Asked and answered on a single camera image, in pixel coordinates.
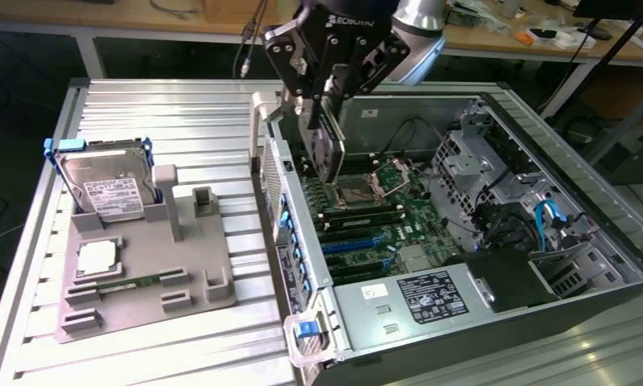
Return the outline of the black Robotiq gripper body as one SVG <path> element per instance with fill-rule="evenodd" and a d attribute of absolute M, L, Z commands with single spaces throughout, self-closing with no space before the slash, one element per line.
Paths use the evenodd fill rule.
<path fill-rule="evenodd" d="M 301 1 L 294 14 L 294 31 L 311 37 L 335 27 L 341 34 L 385 39 L 391 34 L 397 1 Z"/>

